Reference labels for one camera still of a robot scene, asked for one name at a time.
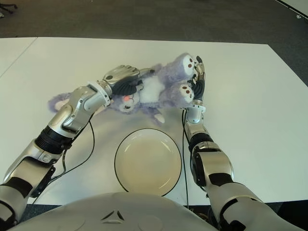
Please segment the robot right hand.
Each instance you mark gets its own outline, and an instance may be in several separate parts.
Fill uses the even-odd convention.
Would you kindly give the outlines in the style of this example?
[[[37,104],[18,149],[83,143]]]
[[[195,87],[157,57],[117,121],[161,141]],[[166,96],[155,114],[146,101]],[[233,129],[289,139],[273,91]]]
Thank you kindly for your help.
[[[192,86],[192,90],[194,92],[194,99],[202,101],[205,91],[205,66],[200,56],[196,56],[196,60],[195,70],[197,72],[197,79]]]

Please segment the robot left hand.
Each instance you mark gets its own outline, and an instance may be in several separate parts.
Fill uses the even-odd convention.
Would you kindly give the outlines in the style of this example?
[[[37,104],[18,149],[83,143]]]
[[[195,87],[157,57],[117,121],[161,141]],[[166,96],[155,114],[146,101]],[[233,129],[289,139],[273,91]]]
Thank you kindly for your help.
[[[143,79],[155,72],[152,68],[138,69],[120,65],[105,74],[103,80],[110,86],[113,95],[132,95],[143,89]]]

